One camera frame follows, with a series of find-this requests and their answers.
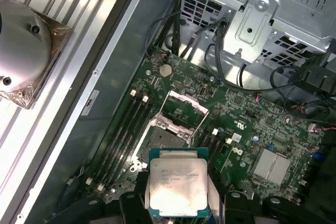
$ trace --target chip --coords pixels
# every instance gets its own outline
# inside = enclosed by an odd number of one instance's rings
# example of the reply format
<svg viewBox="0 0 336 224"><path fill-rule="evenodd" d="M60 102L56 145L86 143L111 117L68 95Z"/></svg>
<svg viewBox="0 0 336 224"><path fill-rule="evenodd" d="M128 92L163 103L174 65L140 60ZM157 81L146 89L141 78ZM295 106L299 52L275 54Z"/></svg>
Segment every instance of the chip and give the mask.
<svg viewBox="0 0 336 224"><path fill-rule="evenodd" d="M160 216L197 216L207 207L207 183L205 159L152 159L150 206Z"/></svg>
<svg viewBox="0 0 336 224"><path fill-rule="evenodd" d="M274 119L274 118L271 118L271 117L269 116L269 117L267 117L265 123L266 123L268 126L272 126L272 125L274 124L274 122L275 122L275 119Z"/></svg>
<svg viewBox="0 0 336 224"><path fill-rule="evenodd" d="M237 105L241 105L243 102L243 99L239 96L236 96L233 100L234 103L236 103Z"/></svg>

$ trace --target ram slot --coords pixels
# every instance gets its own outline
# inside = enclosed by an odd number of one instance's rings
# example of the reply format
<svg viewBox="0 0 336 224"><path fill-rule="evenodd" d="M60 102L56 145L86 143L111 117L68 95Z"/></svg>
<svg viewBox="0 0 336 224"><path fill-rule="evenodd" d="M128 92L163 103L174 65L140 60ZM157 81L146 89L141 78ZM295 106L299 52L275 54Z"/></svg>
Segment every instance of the ram slot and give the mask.
<svg viewBox="0 0 336 224"><path fill-rule="evenodd" d="M143 113L140 115L139 118L146 118L146 120L138 120L136 123L136 126L134 127L134 130L132 134L130 135L130 143L127 145L127 149L125 150L124 153L120 153L118 155L118 158L116 159L116 164L112 166L112 171L110 172L110 175L107 179L107 187L110 187L118 178L118 175L126 162L128 156L130 155L130 152L132 151L133 147L137 144L137 140L139 140L138 136L141 132L141 129L144 127L145 124L148 123L150 119L150 110L151 110L152 104L147 104L145 107L145 110Z"/></svg>
<svg viewBox="0 0 336 224"><path fill-rule="evenodd" d="M115 163L115 161L118 159L118 155L122 153L123 149L127 145L128 138L130 137L134 126L136 125L137 121L139 121L139 115L141 115L142 111L144 109L144 103L141 102L138 104L137 109L134 111L134 113L131 115L131 118L127 122L127 126L124 127L122 133L116 137L116 142L118 143L116 148L114 148L111 152L111 155L109 156L105 169L105 173L103 177L101 178L101 183L106 183L106 179L108 178L110 171Z"/></svg>
<svg viewBox="0 0 336 224"><path fill-rule="evenodd" d="M114 134L111 136L109 144L107 148L105 149L105 152L102 156L102 159L99 162L99 165L97 166L97 174L95 176L95 180L99 181L101 178L101 175L106 172L106 166L107 161L109 160L111 153L115 149L115 146L117 145L118 141L117 139L121 135L125 124L128 123L128 120L133 116L134 110L138 107L140 100L138 98L133 98L131 104L128 106L125 115L122 117L122 120L118 123L117 127L115 128Z"/></svg>
<svg viewBox="0 0 336 224"><path fill-rule="evenodd" d="M214 162L214 158L220 153L222 147L223 147L223 143L215 138L215 140L217 141L214 141L214 145L212 146L212 150L209 151L209 164L212 165L213 162Z"/></svg>
<svg viewBox="0 0 336 224"><path fill-rule="evenodd" d="M207 131L204 131L202 136L195 142L194 147L195 148L199 148L204 146L204 144L206 143L207 139L209 137L209 133Z"/></svg>

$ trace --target label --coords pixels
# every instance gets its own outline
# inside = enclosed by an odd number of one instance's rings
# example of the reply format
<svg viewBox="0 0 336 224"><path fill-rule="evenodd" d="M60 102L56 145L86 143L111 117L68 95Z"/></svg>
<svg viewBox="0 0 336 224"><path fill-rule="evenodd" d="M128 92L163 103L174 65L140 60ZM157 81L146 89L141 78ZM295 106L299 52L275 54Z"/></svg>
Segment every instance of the label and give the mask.
<svg viewBox="0 0 336 224"><path fill-rule="evenodd" d="M91 110L93 104L95 103L95 100L97 99L98 94L99 94L99 91L94 89L92 94L90 95L87 103L85 104L85 107L82 111L81 116L87 116L90 113L90 110Z"/></svg>

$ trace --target connector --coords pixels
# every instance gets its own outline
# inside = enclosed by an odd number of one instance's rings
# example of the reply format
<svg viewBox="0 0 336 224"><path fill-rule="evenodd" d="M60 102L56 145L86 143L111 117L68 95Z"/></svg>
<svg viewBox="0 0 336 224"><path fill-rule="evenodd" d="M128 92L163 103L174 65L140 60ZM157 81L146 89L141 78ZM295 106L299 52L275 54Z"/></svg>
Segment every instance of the connector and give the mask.
<svg viewBox="0 0 336 224"><path fill-rule="evenodd" d="M316 63L303 65L289 81L311 94L325 92L336 95L336 73Z"/></svg>

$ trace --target cable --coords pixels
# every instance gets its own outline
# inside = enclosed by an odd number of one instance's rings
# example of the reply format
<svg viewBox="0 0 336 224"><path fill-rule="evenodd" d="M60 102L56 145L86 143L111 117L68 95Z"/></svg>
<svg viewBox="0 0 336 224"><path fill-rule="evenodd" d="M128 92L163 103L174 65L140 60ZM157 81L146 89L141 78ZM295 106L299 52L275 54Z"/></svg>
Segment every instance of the cable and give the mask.
<svg viewBox="0 0 336 224"><path fill-rule="evenodd" d="M181 9L181 0L176 0L174 12ZM179 55L180 48L180 18L181 15L178 13L174 16L174 25L173 25L173 40L172 40L172 54Z"/></svg>
<svg viewBox="0 0 336 224"><path fill-rule="evenodd" d="M182 51L180 57L183 58L189 51L189 49L192 47L193 43L195 42L196 38L198 37L198 35L200 35L200 33L204 32L204 31L207 31L207 30L210 30L210 29L213 29L213 28L216 28L223 20L220 19L220 20L217 20L216 22L208 25L208 26L205 26L201 29L199 29L198 31L196 31L192 37L190 38L186 48Z"/></svg>
<svg viewBox="0 0 336 224"><path fill-rule="evenodd" d="M262 93L262 92L273 92L273 91L277 91L277 90L281 90L287 87L291 87L292 84L287 84L284 86L279 86L276 88L271 88L271 89L244 89L244 88L240 88L237 87L235 85L232 85L230 83L227 82L227 80L225 79L224 73L223 73L223 68L222 68L222 62L220 61L221 59L221 53L220 50L222 48L222 43L223 43L223 33L224 33L224 26L223 24L220 24L218 29L217 29L217 38L216 38L216 45L215 45L215 60L216 60L216 67L217 67L217 71L218 74L224 84L224 86L226 86L227 88L236 91L236 92L242 92L242 93Z"/></svg>
<svg viewBox="0 0 336 224"><path fill-rule="evenodd" d="M156 21L154 21L152 24L151 24L151 26L149 27L149 29L148 29L148 31L147 31L147 34L146 34L146 39L145 39L145 54L146 54L146 56L147 57L151 57L150 56L150 54L148 53L148 43L149 43L149 36L150 36L150 34L151 34L151 31L152 31L152 29L153 29L153 27L158 23L158 22L160 22L160 21L163 21L163 20L166 20L166 19L169 19L170 17L173 17L173 16L175 16L175 15L177 15L177 14L179 14L179 13L181 13L181 10L178 10L177 12L173 12L173 13L171 13L171 14L169 14L169 15L166 15L166 16L164 16L164 17L162 17L162 18L159 18L158 20L156 20Z"/></svg>
<svg viewBox="0 0 336 224"><path fill-rule="evenodd" d="M295 67L295 66L282 66L282 67L279 67L275 70L272 71L270 77L269 77L269 82L272 86L272 88L276 88L277 86L275 85L274 83L274 75L276 72L279 72L280 70L282 69L293 69L293 70L299 70L300 68L299 67ZM282 103L284 103L285 101L285 98L286 96L284 95L284 93L282 93L280 90L277 91L279 93L279 95L282 97Z"/></svg>
<svg viewBox="0 0 336 224"><path fill-rule="evenodd" d="M244 72L246 67L247 67L247 64L243 64L242 67L240 68L239 74L238 74L238 84L242 88L243 88L243 72Z"/></svg>
<svg viewBox="0 0 336 224"><path fill-rule="evenodd" d="M213 76L218 76L218 74L210 67L207 59L206 59L206 56L209 54L209 51L210 51L210 47L212 46L215 46L214 43L211 43L207 46L205 52L204 52L204 62L206 64L206 67L208 68L209 72L213 75Z"/></svg>
<svg viewBox="0 0 336 224"><path fill-rule="evenodd" d="M292 88L292 89L288 92L288 94L287 94L286 97L285 97L284 104L283 104L283 107L285 108L285 110L286 110L286 112L287 112L288 114L290 114L290 115L293 116L294 118L298 118L298 119L301 119L301 120L305 120L305 121L307 121L307 122L316 122L316 123L324 123L324 124L333 124L333 125L334 125L334 123L330 123L330 122L323 121L323 120L318 120L318 119L313 119L313 118L304 117L304 116L301 116L301 114L297 114L297 113L295 113L295 111L291 111L291 110L289 109L290 107L289 107L289 105L288 105L288 100L289 100L289 97L291 96L291 94L293 93L294 89L295 89L295 87ZM309 103L307 103L307 104L314 105L314 103L316 103L316 102L319 102L319 101L312 101L312 102L309 102ZM303 105L302 108L301 108L300 110L296 110L296 111L302 113L302 109L304 109L304 111L307 109L307 104ZM325 118L327 118L327 117L329 116L329 114L330 114L330 109L329 109L329 108L327 108L326 113L327 113L328 115L327 115L327 116L323 116L323 117L325 117Z"/></svg>

